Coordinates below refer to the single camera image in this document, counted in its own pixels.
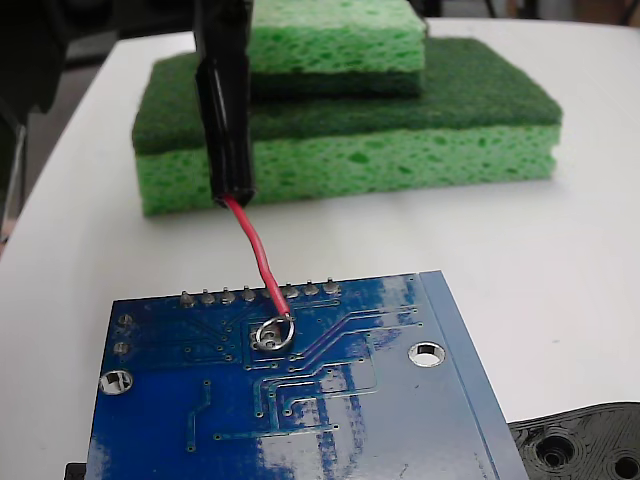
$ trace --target black component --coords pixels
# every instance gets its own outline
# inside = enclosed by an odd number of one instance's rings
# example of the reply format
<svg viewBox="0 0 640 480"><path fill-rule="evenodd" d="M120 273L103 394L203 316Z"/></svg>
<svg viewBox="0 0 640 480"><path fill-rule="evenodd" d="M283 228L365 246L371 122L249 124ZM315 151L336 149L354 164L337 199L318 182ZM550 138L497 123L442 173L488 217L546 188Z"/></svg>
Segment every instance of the black component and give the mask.
<svg viewBox="0 0 640 480"><path fill-rule="evenodd" d="M487 6L487 11L489 12L489 16L491 18L498 18L498 15L496 15L496 9L493 6L493 0L484 0L484 3Z"/></svg>
<svg viewBox="0 0 640 480"><path fill-rule="evenodd" d="M67 468L64 471L64 480L84 480L86 473L86 463L67 463Z"/></svg>
<svg viewBox="0 0 640 480"><path fill-rule="evenodd" d="M640 479L640 403L512 423L531 480Z"/></svg>
<svg viewBox="0 0 640 480"><path fill-rule="evenodd" d="M640 0L633 0L633 2L625 10L624 15L622 15L622 18L620 19L620 25L629 25L629 23L631 22L631 18L636 13L636 10L638 10L638 5L640 5Z"/></svg>
<svg viewBox="0 0 640 480"><path fill-rule="evenodd" d="M524 0L523 7L518 9L518 18L540 20L538 0Z"/></svg>
<svg viewBox="0 0 640 480"><path fill-rule="evenodd" d="M0 2L0 98L22 125L33 109L51 107L65 48L40 2Z"/></svg>
<svg viewBox="0 0 640 480"><path fill-rule="evenodd" d="M245 206L255 194L247 55L251 14L252 3L244 0L196 0L200 116L209 154L211 192L225 207L225 195Z"/></svg>
<svg viewBox="0 0 640 480"><path fill-rule="evenodd" d="M441 17L442 0L409 0L413 9L422 17Z"/></svg>

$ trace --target blue circuit board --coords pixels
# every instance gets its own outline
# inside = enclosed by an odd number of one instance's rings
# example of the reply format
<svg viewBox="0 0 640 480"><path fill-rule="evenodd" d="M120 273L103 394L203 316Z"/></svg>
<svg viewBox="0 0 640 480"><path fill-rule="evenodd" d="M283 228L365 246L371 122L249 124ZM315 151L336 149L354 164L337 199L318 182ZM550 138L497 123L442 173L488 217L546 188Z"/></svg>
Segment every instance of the blue circuit board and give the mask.
<svg viewBox="0 0 640 480"><path fill-rule="evenodd" d="M98 392L86 478L526 479L442 275L338 285L294 287L284 352L263 290L115 302L101 375L132 383Z"/></svg>

